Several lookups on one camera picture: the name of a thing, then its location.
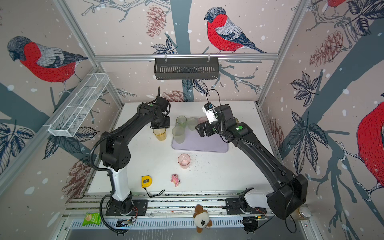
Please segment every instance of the pink figurine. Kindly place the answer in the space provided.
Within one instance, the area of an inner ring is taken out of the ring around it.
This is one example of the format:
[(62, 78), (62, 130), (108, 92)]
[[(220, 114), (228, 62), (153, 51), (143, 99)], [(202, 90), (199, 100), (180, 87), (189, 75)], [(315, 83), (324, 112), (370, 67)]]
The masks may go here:
[(179, 177), (176, 173), (172, 175), (172, 179), (170, 181), (175, 184), (175, 187), (177, 187), (180, 183)]

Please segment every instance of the green snack bag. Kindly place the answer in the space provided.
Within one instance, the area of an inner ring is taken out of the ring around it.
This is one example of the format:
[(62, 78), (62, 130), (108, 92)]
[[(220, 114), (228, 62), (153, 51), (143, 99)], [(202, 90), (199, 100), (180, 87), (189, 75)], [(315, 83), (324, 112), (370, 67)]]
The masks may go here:
[(101, 217), (100, 213), (96, 214), (89, 214), (85, 215), (84, 221), (83, 221), (83, 226), (88, 225), (88, 224), (97, 224), (99, 225), (101, 223)]

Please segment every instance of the glass cup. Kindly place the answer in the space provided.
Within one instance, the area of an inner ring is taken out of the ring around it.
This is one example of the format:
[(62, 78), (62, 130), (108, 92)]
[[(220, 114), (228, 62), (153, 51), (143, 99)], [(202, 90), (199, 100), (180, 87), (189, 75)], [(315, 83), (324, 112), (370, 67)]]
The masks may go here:
[(199, 124), (202, 123), (202, 122), (206, 122), (208, 121), (208, 118), (207, 117), (201, 117), (199, 118)]
[(153, 130), (153, 134), (156, 136), (156, 138), (159, 141), (164, 141), (167, 138), (167, 133), (166, 133), (166, 129), (165, 128), (154, 129)]
[(181, 168), (187, 169), (191, 163), (191, 157), (188, 154), (183, 153), (177, 158), (177, 162)]
[(184, 139), (185, 139), (184, 128), (180, 126), (174, 127), (172, 129), (172, 135), (173, 135), (173, 139), (175, 139), (177, 143), (180, 144), (184, 142)]
[(187, 119), (187, 126), (189, 130), (195, 131), (195, 127), (197, 125), (197, 118), (188, 118)]
[(185, 116), (178, 116), (176, 118), (176, 123), (180, 126), (185, 128), (187, 126), (187, 118)]

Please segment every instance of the tape measure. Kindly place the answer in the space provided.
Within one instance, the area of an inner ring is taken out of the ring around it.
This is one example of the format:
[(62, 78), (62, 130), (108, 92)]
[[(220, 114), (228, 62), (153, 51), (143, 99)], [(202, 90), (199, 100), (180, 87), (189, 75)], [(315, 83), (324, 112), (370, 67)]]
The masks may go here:
[(141, 177), (141, 187), (149, 187), (152, 184), (152, 178), (150, 176)]

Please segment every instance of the plush dog toy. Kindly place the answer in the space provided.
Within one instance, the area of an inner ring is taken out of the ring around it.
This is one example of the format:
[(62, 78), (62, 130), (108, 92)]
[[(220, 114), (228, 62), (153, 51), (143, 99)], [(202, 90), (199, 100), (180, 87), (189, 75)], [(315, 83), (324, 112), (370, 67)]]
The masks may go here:
[(203, 209), (203, 206), (198, 204), (195, 207), (195, 213), (193, 214), (196, 229), (198, 233), (203, 231), (203, 227), (211, 227), (212, 221), (209, 219), (208, 211)]

